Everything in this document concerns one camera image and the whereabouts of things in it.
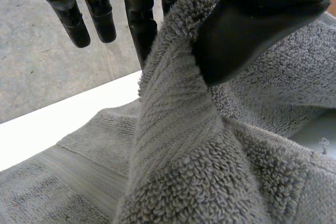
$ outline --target white surface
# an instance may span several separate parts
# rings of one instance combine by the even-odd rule
[[[336,158],[336,110],[331,110],[324,115],[309,122],[291,139],[318,153],[323,152],[320,144],[322,138],[329,140],[327,156]]]
[[[55,145],[87,123],[98,111],[138,98],[136,72],[0,124],[0,170]]]

